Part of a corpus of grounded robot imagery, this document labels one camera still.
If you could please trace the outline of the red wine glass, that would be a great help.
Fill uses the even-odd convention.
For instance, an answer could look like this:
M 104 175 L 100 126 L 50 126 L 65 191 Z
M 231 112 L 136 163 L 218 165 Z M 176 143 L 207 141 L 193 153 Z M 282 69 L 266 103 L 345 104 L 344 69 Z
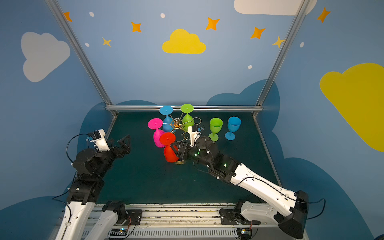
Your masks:
M 175 163 L 172 162 L 172 153 L 174 152 L 174 150 L 172 149 L 171 144 L 176 141 L 176 136 L 173 133 L 164 133 L 160 137 L 160 141 L 163 145 L 165 145 L 164 155 L 166 161 L 169 163 Z

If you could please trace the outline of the blue wine glass front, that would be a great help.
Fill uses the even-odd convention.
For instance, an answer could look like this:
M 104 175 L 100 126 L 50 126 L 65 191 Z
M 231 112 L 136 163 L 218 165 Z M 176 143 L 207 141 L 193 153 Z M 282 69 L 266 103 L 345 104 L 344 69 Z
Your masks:
M 228 119 L 228 132 L 225 133 L 225 138 L 229 141 L 233 141 L 236 136 L 235 132 L 240 128 L 242 120 L 238 117 L 230 117 Z

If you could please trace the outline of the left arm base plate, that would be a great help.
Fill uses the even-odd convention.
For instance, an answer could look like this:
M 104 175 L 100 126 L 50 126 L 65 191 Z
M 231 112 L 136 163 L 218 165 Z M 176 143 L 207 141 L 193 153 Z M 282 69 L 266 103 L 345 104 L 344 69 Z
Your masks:
M 143 210 L 141 209 L 127 209 L 121 225 L 139 226 L 141 224 L 142 214 Z

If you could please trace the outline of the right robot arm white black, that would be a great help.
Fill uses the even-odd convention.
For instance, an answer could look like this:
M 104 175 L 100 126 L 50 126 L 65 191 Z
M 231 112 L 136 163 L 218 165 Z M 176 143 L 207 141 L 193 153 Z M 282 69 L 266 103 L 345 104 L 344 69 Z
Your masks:
M 245 164 L 220 153 L 208 137 L 199 137 L 193 146 L 185 142 L 171 144 L 171 149 L 182 160 L 192 160 L 207 167 L 217 180 L 243 188 L 268 203 L 273 211 L 268 214 L 287 235 L 302 239 L 309 212 L 309 196 L 304 191 L 293 192 L 273 184 L 256 174 Z

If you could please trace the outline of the gold wire wine glass rack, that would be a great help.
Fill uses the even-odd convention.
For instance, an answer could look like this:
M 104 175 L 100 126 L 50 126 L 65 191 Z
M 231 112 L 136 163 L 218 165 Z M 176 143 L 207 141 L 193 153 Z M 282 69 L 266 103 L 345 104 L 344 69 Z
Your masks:
M 182 117 L 180 117 L 180 118 L 173 118 L 172 127 L 174 129 L 173 129 L 173 131 L 171 133 L 173 133 L 176 136 L 176 141 L 175 142 L 186 142 L 186 145 L 190 146 L 190 135 L 188 134 L 188 132 L 185 132 L 183 130 L 182 119 L 183 119 Z M 201 118 L 195 117 L 194 118 L 194 122 L 195 122 L 194 125 L 198 125 L 200 127 L 200 124 L 202 123 L 202 120 L 201 120 Z

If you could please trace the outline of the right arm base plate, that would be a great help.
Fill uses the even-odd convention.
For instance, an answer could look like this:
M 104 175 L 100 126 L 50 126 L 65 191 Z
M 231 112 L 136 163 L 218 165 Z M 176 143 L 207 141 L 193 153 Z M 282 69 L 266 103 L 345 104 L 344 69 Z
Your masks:
M 222 225 L 260 225 L 258 220 L 248 221 L 240 213 L 240 210 L 235 209 L 220 209 L 219 210 Z

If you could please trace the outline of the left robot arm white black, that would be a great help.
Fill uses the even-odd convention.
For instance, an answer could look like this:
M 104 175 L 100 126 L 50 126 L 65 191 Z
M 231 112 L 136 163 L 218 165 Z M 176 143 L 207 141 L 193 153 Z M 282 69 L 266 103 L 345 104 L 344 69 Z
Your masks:
M 120 139 L 117 146 L 113 141 L 106 141 L 102 133 L 89 133 L 88 138 L 94 146 L 80 151 L 72 162 L 77 176 L 69 189 L 57 240 L 79 240 L 82 237 L 105 184 L 104 176 L 115 159 L 123 158 L 131 152 L 129 135 Z

